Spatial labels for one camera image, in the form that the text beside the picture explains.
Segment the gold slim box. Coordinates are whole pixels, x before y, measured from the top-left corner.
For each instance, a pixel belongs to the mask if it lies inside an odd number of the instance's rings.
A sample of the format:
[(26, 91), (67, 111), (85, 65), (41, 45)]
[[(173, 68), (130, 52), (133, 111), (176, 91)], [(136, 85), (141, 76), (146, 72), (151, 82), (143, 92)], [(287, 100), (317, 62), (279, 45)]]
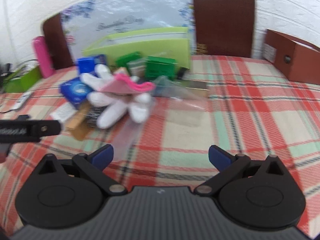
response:
[(88, 102), (83, 103), (79, 110), (66, 122), (66, 130), (78, 141), (83, 141), (94, 129), (89, 126), (86, 120), (89, 110), (90, 104)]

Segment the steel wool scrubber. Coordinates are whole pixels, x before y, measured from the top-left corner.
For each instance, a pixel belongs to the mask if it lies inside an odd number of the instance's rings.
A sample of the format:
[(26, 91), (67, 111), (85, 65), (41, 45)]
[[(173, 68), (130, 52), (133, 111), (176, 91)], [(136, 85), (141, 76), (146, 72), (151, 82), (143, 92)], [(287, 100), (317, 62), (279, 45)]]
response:
[(99, 116), (101, 116), (101, 114), (103, 113), (103, 111), (106, 109), (107, 107), (94, 107), (91, 106), (89, 111), (86, 114), (86, 123), (88, 124), (89, 127), (93, 127), (95, 128), (97, 126), (97, 119), (99, 118)]

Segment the blue carton box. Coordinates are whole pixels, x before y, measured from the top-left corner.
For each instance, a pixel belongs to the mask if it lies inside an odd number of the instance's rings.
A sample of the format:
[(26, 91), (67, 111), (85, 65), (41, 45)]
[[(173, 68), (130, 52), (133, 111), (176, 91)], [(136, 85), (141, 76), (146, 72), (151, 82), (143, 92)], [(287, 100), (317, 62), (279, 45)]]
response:
[(87, 94), (92, 91), (93, 89), (84, 84), (80, 77), (68, 80), (60, 85), (60, 93), (75, 109), (80, 108), (82, 103), (86, 101)]

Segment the clear plastic cup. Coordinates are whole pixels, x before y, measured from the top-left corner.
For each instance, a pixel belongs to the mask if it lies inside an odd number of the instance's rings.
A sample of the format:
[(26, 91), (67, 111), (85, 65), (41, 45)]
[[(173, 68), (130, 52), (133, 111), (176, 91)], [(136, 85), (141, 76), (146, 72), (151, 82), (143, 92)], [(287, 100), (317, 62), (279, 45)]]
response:
[(139, 94), (129, 103), (130, 119), (112, 145), (114, 160), (123, 160), (137, 141), (141, 130), (150, 117), (178, 124), (179, 126), (196, 127), (200, 125), (206, 110), (208, 90), (203, 82), (193, 87), (196, 81), (181, 80), (174, 82), (166, 76), (160, 76), (152, 81), (153, 89)]

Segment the long dark blue box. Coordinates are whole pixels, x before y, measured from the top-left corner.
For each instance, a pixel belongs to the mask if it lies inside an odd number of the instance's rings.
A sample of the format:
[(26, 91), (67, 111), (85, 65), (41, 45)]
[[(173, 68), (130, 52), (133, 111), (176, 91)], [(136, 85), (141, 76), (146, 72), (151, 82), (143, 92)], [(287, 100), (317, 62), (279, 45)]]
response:
[(206, 82), (194, 80), (176, 80), (176, 83), (197, 96), (203, 98), (207, 98), (209, 96), (209, 88)]

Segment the white glove pink cuff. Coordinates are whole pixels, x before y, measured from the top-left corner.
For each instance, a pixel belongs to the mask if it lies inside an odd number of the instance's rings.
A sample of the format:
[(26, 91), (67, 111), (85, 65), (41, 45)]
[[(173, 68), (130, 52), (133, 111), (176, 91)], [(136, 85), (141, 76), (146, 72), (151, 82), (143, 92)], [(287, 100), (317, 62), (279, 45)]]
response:
[(80, 74), (80, 80), (96, 92), (113, 94), (142, 94), (152, 92), (155, 84), (143, 82), (138, 84), (126, 73), (112, 74), (108, 66), (97, 64), (94, 73)]

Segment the blue square tin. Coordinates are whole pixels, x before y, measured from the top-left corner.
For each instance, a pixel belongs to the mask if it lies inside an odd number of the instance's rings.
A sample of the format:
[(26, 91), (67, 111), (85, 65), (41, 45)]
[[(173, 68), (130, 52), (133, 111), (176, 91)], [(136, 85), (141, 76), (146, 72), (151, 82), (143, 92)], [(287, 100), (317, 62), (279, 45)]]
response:
[(96, 76), (95, 66), (97, 64), (107, 65), (107, 56), (105, 54), (97, 54), (78, 58), (76, 60), (78, 74), (90, 73)]

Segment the black tape roll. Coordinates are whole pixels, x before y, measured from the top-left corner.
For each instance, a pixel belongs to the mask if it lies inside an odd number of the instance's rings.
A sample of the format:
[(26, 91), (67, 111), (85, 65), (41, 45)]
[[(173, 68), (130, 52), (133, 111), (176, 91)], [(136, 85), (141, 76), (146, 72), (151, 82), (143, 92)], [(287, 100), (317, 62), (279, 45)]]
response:
[(177, 80), (183, 80), (184, 76), (189, 73), (189, 69), (185, 67), (180, 67), (179, 70), (176, 73), (176, 79)]

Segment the green box front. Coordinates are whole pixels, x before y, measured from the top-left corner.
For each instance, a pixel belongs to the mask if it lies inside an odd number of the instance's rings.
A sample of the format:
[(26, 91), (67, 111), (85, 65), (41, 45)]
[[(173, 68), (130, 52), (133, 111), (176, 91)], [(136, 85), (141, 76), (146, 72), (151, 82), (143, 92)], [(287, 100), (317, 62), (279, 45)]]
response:
[(160, 76), (174, 80), (176, 77), (177, 62), (175, 59), (148, 56), (145, 65), (144, 77), (146, 80), (155, 80)]

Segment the small green tray box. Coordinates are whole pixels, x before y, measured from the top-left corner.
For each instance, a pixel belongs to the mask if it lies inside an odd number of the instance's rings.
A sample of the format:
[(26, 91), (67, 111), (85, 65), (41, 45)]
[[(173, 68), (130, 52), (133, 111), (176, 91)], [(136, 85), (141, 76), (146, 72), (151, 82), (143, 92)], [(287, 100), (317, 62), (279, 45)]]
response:
[(38, 66), (24, 74), (21, 74), (21, 72), (22, 68), (10, 74), (3, 80), (4, 91), (6, 93), (24, 93), (42, 79)]

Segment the pink thermos bottle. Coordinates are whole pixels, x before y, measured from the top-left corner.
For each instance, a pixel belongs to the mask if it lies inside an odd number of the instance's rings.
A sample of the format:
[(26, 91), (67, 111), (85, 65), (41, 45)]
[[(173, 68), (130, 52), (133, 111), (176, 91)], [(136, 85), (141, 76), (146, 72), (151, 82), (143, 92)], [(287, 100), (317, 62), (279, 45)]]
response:
[(33, 50), (39, 63), (39, 69), (43, 78), (52, 76), (55, 72), (49, 51), (43, 36), (33, 38)]

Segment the brown cardboard box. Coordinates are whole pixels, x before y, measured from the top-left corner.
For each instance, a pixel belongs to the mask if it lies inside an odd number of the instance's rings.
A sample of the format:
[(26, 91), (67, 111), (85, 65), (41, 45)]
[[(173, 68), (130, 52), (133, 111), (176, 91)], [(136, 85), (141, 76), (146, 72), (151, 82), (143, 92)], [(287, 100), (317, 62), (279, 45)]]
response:
[(300, 38), (268, 29), (263, 58), (289, 81), (319, 85), (319, 47)]

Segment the light green cardboard box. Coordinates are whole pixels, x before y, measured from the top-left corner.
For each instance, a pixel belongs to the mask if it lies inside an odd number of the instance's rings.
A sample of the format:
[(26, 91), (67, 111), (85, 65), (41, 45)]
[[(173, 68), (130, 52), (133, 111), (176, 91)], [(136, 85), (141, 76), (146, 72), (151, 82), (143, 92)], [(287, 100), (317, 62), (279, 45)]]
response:
[(107, 35), (82, 51), (83, 56), (104, 54), (108, 64), (117, 58), (139, 52), (142, 57), (166, 56), (178, 67), (190, 67), (190, 35), (187, 27), (164, 27)]

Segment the dark brown headboard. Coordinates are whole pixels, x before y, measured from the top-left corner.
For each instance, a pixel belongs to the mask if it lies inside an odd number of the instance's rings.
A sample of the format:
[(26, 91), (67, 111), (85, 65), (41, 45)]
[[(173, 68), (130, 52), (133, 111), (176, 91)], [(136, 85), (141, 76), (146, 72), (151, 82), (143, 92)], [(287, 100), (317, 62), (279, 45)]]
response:
[[(194, 0), (196, 54), (251, 57), (255, 0)], [(42, 31), (55, 69), (74, 65), (62, 31), (60, 13)]]

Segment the floral plastic-wrapped pillow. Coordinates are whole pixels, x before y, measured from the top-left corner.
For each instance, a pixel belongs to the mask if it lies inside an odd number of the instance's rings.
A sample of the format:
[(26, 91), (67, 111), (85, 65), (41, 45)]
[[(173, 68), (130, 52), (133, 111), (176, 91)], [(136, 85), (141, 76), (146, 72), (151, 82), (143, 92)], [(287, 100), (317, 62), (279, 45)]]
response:
[(60, 17), (73, 57), (106, 35), (161, 27), (187, 27), (195, 48), (193, 0), (85, 0)]

